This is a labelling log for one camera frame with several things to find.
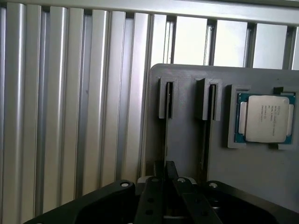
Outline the black RAM stick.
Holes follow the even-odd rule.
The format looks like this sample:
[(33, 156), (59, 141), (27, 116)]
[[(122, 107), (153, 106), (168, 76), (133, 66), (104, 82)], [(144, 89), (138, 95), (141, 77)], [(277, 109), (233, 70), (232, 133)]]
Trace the black RAM stick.
[(168, 153), (168, 129), (169, 120), (172, 119), (173, 102), (173, 82), (168, 82), (166, 86), (166, 110), (165, 110), (165, 141), (164, 141), (164, 164), (166, 165)]
[(209, 87), (209, 98), (208, 98), (208, 116), (205, 121), (205, 144), (204, 144), (204, 157), (203, 157), (203, 174), (202, 180), (204, 182), (208, 179), (208, 162), (209, 162), (209, 148), (210, 148), (210, 137), (212, 121), (214, 118), (214, 97), (215, 97), (215, 86)]

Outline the gray 3D-printed parts rack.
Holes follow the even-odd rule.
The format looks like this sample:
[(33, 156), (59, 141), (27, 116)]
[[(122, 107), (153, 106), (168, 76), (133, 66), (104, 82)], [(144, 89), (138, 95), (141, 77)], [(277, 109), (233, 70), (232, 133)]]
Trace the gray 3D-printed parts rack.
[[(202, 180), (209, 87), (215, 86), (208, 179), (299, 212), (299, 70), (157, 64), (145, 118), (146, 174), (164, 161), (166, 86), (173, 82), (168, 153), (181, 176)], [(294, 95), (292, 142), (234, 142), (238, 93)]]

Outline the CPU with silver heat spreader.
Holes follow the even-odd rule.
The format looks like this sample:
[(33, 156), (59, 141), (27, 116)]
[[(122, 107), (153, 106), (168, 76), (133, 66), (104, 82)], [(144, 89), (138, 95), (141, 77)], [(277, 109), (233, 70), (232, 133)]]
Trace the CPU with silver heat spreader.
[(292, 142), (296, 98), (293, 95), (238, 93), (234, 142)]

